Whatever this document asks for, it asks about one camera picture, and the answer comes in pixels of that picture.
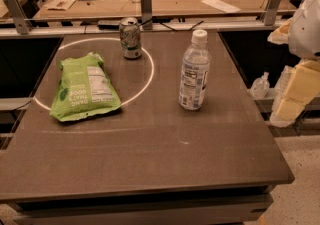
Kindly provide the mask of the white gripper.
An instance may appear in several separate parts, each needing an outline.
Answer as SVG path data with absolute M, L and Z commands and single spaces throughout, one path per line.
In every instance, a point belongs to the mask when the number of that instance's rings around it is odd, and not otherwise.
M 320 93 L 320 62 L 313 61 L 320 59 L 320 0 L 305 0 L 267 41 L 288 43 L 290 52 L 302 58 L 294 67 L 284 68 L 275 87 L 270 123 L 287 127 Z

